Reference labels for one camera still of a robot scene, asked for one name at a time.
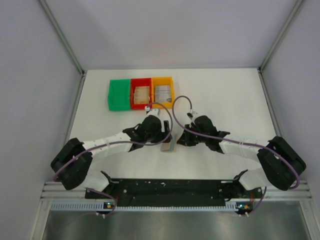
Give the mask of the beige card holder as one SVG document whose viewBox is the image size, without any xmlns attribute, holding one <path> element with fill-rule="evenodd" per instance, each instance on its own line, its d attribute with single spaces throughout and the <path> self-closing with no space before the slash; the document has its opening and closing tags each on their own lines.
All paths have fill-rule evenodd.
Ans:
<svg viewBox="0 0 320 240">
<path fill-rule="evenodd" d="M 160 151 L 164 153 L 174 152 L 177 145 L 177 135 L 175 134 L 170 142 L 163 142 L 160 147 Z"/>
</svg>

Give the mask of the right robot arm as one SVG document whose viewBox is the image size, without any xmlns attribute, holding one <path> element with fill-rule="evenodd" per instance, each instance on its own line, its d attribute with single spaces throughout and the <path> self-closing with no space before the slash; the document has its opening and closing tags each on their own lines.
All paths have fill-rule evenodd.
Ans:
<svg viewBox="0 0 320 240">
<path fill-rule="evenodd" d="M 234 177 L 234 181 L 238 181 L 247 191 L 268 186 L 287 191 L 297 185 L 297 178 L 307 167 L 280 136 L 271 140 L 240 138 L 230 132 L 217 130 L 206 115 L 192 112 L 187 116 L 190 123 L 184 126 L 177 144 L 193 147 L 203 143 L 211 151 L 250 159 L 261 165 L 257 169 L 243 170 Z"/>
</svg>

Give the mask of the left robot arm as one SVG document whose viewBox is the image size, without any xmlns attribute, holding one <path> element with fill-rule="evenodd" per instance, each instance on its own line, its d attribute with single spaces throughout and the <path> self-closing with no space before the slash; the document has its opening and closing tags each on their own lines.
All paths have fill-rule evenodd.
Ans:
<svg viewBox="0 0 320 240">
<path fill-rule="evenodd" d="M 102 192 L 111 183 L 104 170 L 95 170 L 98 160 L 108 156 L 129 153 L 143 147 L 168 143 L 172 139 L 173 120 L 161 120 L 147 115 L 142 123 L 101 139 L 80 141 L 70 139 L 50 164 L 54 171 L 53 181 L 62 183 L 65 190 L 75 188 Z"/>
</svg>

